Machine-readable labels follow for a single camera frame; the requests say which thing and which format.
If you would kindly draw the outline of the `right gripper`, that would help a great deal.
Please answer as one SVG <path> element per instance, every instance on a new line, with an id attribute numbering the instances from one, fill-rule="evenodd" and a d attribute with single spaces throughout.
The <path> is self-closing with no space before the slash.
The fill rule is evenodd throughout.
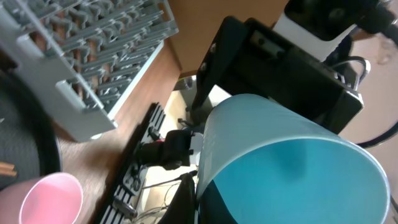
<path id="1" fill-rule="evenodd" d="M 193 111 L 215 85 L 273 100 L 336 134 L 364 108 L 347 78 L 254 18 L 222 21 L 197 71 Z"/>

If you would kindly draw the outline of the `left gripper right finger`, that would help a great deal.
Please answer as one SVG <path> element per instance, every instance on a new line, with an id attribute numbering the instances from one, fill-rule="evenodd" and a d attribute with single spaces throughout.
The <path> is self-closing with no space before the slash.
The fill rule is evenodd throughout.
<path id="1" fill-rule="evenodd" d="M 199 199 L 199 224 L 237 224 L 212 180 Z"/>

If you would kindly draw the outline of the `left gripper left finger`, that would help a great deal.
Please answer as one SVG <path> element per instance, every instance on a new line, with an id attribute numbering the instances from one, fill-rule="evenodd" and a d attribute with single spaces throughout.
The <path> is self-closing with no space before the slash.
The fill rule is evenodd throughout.
<path id="1" fill-rule="evenodd" d="M 158 224 L 194 224 L 195 183 L 189 173 L 183 174 L 181 183 Z"/>

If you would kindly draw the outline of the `blue cup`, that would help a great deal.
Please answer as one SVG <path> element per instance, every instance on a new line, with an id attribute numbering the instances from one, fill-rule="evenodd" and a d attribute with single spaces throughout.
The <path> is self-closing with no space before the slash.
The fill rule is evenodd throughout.
<path id="1" fill-rule="evenodd" d="M 368 151 L 261 96 L 210 113 L 197 201 L 214 181 L 237 223 L 383 223 L 387 175 Z"/>

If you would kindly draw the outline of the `pink cup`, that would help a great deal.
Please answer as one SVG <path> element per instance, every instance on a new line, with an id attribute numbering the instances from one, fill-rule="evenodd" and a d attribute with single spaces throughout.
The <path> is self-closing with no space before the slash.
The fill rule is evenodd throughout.
<path id="1" fill-rule="evenodd" d="M 83 205 L 76 177 L 57 172 L 1 191 L 1 223 L 74 224 Z"/>

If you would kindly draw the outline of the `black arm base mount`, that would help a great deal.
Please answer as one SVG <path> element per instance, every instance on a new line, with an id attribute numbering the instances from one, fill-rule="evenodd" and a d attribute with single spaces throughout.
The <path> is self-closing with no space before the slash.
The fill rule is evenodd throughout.
<path id="1" fill-rule="evenodd" d="M 160 103 L 153 103 L 143 122 L 129 140 L 121 159 L 121 166 L 110 184 L 103 204 L 94 216 L 93 223 L 123 223 L 140 220 L 133 202 L 144 189 L 145 177 L 150 167 L 159 166 L 175 170 L 190 166 L 192 132 L 174 130 L 162 137 L 159 133 L 165 119 Z"/>

